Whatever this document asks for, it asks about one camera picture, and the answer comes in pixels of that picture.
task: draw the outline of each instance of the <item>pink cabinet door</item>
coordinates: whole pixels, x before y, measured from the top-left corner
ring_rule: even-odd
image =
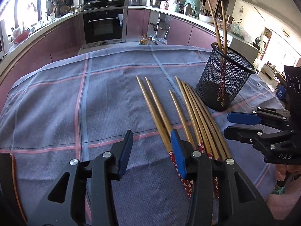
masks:
[[[68,19],[45,35],[53,62],[78,54],[81,45],[79,45],[79,31],[75,30],[77,20],[78,16]]]
[[[52,59],[44,37],[24,54],[1,83],[0,111],[5,104],[9,90],[17,80],[49,63],[52,63]]]
[[[144,27],[144,12],[145,9],[128,9],[128,17],[126,21],[126,37],[140,38]]]
[[[192,33],[189,39],[189,46],[212,49],[211,44],[216,42],[216,37],[203,31],[197,27],[192,28]]]
[[[142,35],[146,35],[148,31],[148,23],[150,20],[150,13],[151,11],[146,9],[144,12],[144,19],[143,19],[143,28],[142,28]]]
[[[189,43],[191,31],[192,24],[176,18],[172,18],[167,38],[167,44],[187,46]]]

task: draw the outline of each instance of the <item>basket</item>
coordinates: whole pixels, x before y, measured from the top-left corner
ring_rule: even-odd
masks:
[[[225,111],[251,74],[255,67],[241,54],[228,48],[224,55],[216,42],[211,44],[213,50],[206,64],[196,91],[203,102],[211,109]]]

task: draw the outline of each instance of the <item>countertop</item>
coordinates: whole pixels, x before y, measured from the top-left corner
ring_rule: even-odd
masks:
[[[46,25],[44,25],[41,29],[33,32],[28,36],[26,40],[24,40],[21,43],[18,43],[17,45],[12,46],[7,55],[4,57],[2,61],[0,61],[0,74],[5,70],[5,68],[10,64],[11,61],[14,60],[14,58],[23,51],[27,46],[29,46],[32,42],[34,42],[36,39],[38,39],[43,34],[47,33],[47,31],[51,30],[55,26],[61,24],[62,22],[71,19],[75,16],[79,15],[79,13],[70,14],[67,16],[63,16],[62,18],[58,18],[53,22],[50,22]]]
[[[169,14],[171,16],[186,20],[188,22],[194,23],[195,25],[201,26],[213,33],[215,33],[215,28],[214,25],[210,24],[210,23],[206,23],[203,22],[197,18],[194,18],[192,16],[187,16],[181,13],[176,13],[176,12],[172,12],[169,10],[164,10],[164,9],[159,9],[159,8],[154,8],[154,7],[147,7],[147,6],[128,6],[128,8],[141,8],[141,9],[149,9],[152,11],[157,11],[157,12],[161,12],[161,13],[165,13],[165,14]],[[15,57],[17,57],[19,55],[19,53],[24,50],[27,46],[29,46],[32,42],[34,42],[36,39],[38,39],[39,37],[41,37],[43,34],[47,33],[47,31],[51,30],[52,28],[54,28],[55,26],[59,25],[60,23],[71,19],[75,16],[79,15],[79,13],[74,13],[74,14],[70,14],[68,16],[64,16],[62,18],[56,19],[53,22],[50,22],[49,24],[43,26],[41,29],[35,31],[34,33],[30,34],[28,36],[28,38],[26,40],[24,40],[22,43],[19,43],[18,45],[13,46],[12,48],[10,48],[10,50],[8,51],[7,55],[4,57],[4,59],[2,61],[0,61],[0,75],[1,73],[5,70],[5,68],[10,64],[10,62],[12,60],[14,60]],[[221,38],[223,38],[223,30],[219,29],[219,34],[221,35]],[[233,34],[229,34],[227,36],[227,40],[228,40],[228,45],[230,45],[233,41],[233,39],[235,41],[240,41],[243,43],[248,44],[249,46],[253,47],[255,49],[255,47],[253,45],[251,45],[250,43],[245,42],[244,40],[242,40],[241,38],[233,35]]]
[[[177,12],[172,12],[172,11],[169,11],[169,10],[164,10],[164,9],[160,9],[160,8],[155,8],[155,7],[147,7],[147,6],[128,6],[128,8],[142,8],[142,9],[149,9],[149,10],[152,10],[152,11],[157,11],[157,12],[160,12],[160,13],[165,13],[165,14],[169,14],[171,16],[174,16],[174,17],[178,17],[180,19],[183,19],[183,20],[186,20],[186,21],[189,21],[191,23],[194,23],[196,25],[199,25],[207,30],[210,30],[212,31],[213,33],[215,33],[215,28],[214,28],[214,25],[213,24],[210,24],[210,23],[207,23],[207,22],[203,22],[201,20],[199,20],[198,18],[195,18],[195,17],[192,17],[192,16],[188,16],[188,15],[184,15],[184,14],[181,14],[181,13],[177,13]],[[224,37],[224,31],[222,29],[219,29],[219,34],[221,36],[221,38]],[[246,43],[248,44],[249,46],[255,48],[252,44],[242,40],[241,38],[237,37],[236,35],[233,35],[231,33],[227,33],[227,40],[229,41],[228,44],[231,44],[231,41],[232,39],[235,38],[236,40],[239,40],[243,43]]]

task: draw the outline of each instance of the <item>built-in oven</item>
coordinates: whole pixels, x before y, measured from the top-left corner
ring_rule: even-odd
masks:
[[[122,42],[124,9],[106,9],[83,14],[85,47]]]

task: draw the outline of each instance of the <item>blue gripper pad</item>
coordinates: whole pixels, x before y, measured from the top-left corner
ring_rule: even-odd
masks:
[[[230,112],[228,114],[228,121],[231,123],[246,124],[255,126],[261,122],[261,118],[256,114]]]
[[[125,144],[121,156],[119,158],[119,169],[117,173],[119,179],[121,179],[122,176],[125,174],[126,168],[128,166],[128,160],[130,158],[133,140],[133,132],[131,130],[128,130],[123,140]]]
[[[187,171],[185,166],[185,157],[183,154],[183,145],[181,138],[176,129],[171,131],[170,135],[171,146],[173,148],[173,153],[175,155],[175,160],[178,166],[178,172],[182,176],[183,179],[186,179]]]

